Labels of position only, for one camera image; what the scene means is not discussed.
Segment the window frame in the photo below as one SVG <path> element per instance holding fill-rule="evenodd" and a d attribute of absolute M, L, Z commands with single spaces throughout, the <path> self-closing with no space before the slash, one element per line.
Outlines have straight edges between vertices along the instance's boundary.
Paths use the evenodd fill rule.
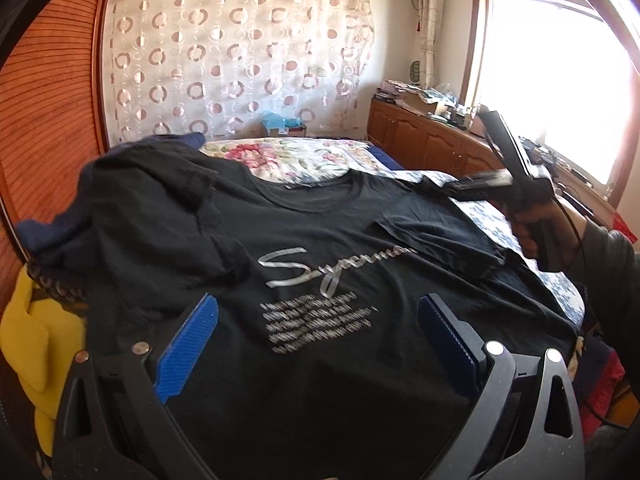
<path fill-rule="evenodd" d="M 635 42 L 629 40 L 631 33 L 624 28 L 624 21 L 620 15 L 613 9 L 608 0 L 588 1 L 621 41 L 636 71 L 638 71 L 640 69 L 640 49 L 638 49 Z M 462 104 L 472 104 L 478 94 L 479 75 L 486 43 L 488 13 L 488 0 L 473 0 L 465 70 L 460 89 L 460 102 Z M 640 76 L 638 74 L 633 77 L 630 91 L 632 93 L 632 111 L 627 127 L 623 132 L 620 151 L 611 170 L 613 178 L 610 179 L 609 197 L 606 199 L 614 208 L 618 206 L 626 187 L 638 147 L 638 137 L 640 136 Z M 577 171 L 581 171 L 577 164 L 573 162 L 571 164 Z M 596 192 L 600 196 L 604 195 L 600 190 Z"/>

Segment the bed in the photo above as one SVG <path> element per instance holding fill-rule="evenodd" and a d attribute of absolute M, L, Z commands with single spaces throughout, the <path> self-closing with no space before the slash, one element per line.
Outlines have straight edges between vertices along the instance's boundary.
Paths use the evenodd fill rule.
<path fill-rule="evenodd" d="M 426 176 L 438 184 L 455 177 L 439 171 L 405 171 L 383 150 L 351 139 L 265 137 L 207 142 L 201 150 L 209 156 L 237 160 L 251 172 L 272 182 L 305 183 L 334 178 L 349 169 L 418 182 Z M 496 244 L 522 255 L 502 213 L 488 202 L 453 201 Z M 551 290 L 566 316 L 581 326 L 584 301 L 574 284 L 562 273 L 540 272 L 535 260 L 526 260 Z"/>

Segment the yellow plush toy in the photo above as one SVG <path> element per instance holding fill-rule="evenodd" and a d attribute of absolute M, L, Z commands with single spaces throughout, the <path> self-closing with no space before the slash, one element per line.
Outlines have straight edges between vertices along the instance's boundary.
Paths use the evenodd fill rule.
<path fill-rule="evenodd" d="M 32 301 L 37 288 L 24 267 L 0 320 L 0 350 L 35 406 L 40 447 L 52 456 L 60 397 L 74 355 L 84 348 L 85 328 L 57 301 Z"/>

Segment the curtain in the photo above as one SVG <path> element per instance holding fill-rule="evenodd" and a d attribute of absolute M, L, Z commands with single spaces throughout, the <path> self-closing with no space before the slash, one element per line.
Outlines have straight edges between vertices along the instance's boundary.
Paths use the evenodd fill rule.
<path fill-rule="evenodd" d="M 420 18 L 420 85 L 437 83 L 435 52 L 442 21 L 443 0 L 418 0 Z"/>
<path fill-rule="evenodd" d="M 353 126 L 374 25 L 369 0 L 109 0 L 104 107 L 111 145 L 151 134 L 315 134 Z"/>

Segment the metal bolt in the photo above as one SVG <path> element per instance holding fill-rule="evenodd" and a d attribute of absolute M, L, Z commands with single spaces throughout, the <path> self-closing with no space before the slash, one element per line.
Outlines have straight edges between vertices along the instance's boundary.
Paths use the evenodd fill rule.
<path fill-rule="evenodd" d="M 79 351 L 74 357 L 76 363 L 85 363 L 89 360 L 89 352 L 86 350 Z"/>
<path fill-rule="evenodd" d="M 151 346 L 146 341 L 139 341 L 131 347 L 131 351 L 135 355 L 144 355 L 151 350 Z"/>
<path fill-rule="evenodd" d="M 559 363 L 560 361 L 562 361 L 562 354 L 555 348 L 550 348 L 549 350 L 547 350 L 546 356 L 550 361 L 553 361 L 555 363 Z"/>
<path fill-rule="evenodd" d="M 502 343 L 498 343 L 497 341 L 489 341 L 486 344 L 486 351 L 492 355 L 500 355 L 504 352 L 504 346 L 502 346 Z"/>

